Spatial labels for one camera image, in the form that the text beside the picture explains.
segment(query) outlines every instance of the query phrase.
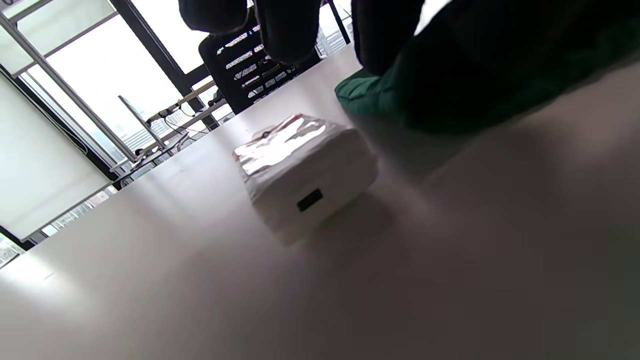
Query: white table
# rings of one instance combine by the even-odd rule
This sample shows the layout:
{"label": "white table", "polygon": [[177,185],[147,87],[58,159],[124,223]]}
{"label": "white table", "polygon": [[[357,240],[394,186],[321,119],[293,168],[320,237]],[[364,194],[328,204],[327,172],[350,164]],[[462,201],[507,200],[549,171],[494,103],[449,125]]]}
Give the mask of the white table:
{"label": "white table", "polygon": [[282,247],[230,153],[295,111],[349,123],[352,51],[0,270],[0,358],[637,356],[640,65],[474,139],[358,121],[380,178]]}

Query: chair backrest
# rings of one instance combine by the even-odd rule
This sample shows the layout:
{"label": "chair backrest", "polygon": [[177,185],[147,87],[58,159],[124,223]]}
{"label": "chair backrest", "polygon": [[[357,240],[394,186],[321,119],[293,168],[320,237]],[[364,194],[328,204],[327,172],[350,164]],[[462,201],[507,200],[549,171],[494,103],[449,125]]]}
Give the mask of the chair backrest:
{"label": "chair backrest", "polygon": [[236,114],[320,61],[315,52],[302,64],[274,61],[264,51],[253,7],[248,18],[242,29],[209,35],[199,47],[205,66]]}

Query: glass panel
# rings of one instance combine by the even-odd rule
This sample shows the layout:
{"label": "glass panel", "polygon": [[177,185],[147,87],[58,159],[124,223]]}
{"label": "glass panel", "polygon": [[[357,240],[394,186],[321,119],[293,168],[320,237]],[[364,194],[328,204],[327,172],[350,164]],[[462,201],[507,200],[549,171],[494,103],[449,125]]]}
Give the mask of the glass panel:
{"label": "glass panel", "polygon": [[44,102],[71,128],[78,133],[83,130],[110,158],[104,159],[109,166],[126,159],[124,154],[118,150],[116,145],[84,114],[80,108],[67,96],[62,89],[42,70],[39,65],[35,65],[29,72],[20,75],[21,80],[28,84],[31,89],[38,94]]}
{"label": "glass panel", "polygon": [[11,240],[0,234],[0,268],[11,261],[16,256],[23,254],[19,246],[14,244]]}
{"label": "glass panel", "polygon": [[114,13],[107,0],[53,0],[18,21],[18,30],[47,54]]}
{"label": "glass panel", "polygon": [[[35,1],[16,3],[3,11],[22,11]],[[17,23],[17,29],[41,53],[48,54],[94,25],[115,13],[107,0],[53,0]],[[2,31],[0,32],[0,61],[13,75],[31,66],[33,60],[22,48]]]}
{"label": "glass panel", "polygon": [[[154,141],[118,95],[124,96],[144,119],[182,98],[119,15],[60,49],[48,60],[133,151],[149,146]],[[64,103],[64,96],[57,94],[53,86],[47,85],[48,77],[43,76],[41,70],[34,67],[28,72],[58,102]],[[74,108],[65,106],[69,113],[73,113]],[[183,108],[193,113],[187,104]],[[100,136],[83,114],[73,113],[73,116],[92,136]],[[178,113],[169,121],[183,124],[189,119]],[[171,131],[163,121],[154,122],[152,128],[160,136]]]}
{"label": "glass panel", "polygon": [[[338,14],[342,18],[342,23],[347,29],[349,37],[353,41],[353,24],[350,16],[351,10],[349,8],[349,12],[347,12],[343,7],[346,6],[345,4],[335,3],[335,5],[336,9],[338,9]],[[340,28],[338,28],[338,23],[335,21],[335,17],[333,16],[333,12],[331,11],[329,4],[325,4],[320,7],[319,20],[320,27],[317,38],[317,47],[319,52],[323,55],[331,55],[342,49],[347,43],[342,37],[342,33],[340,32]]]}

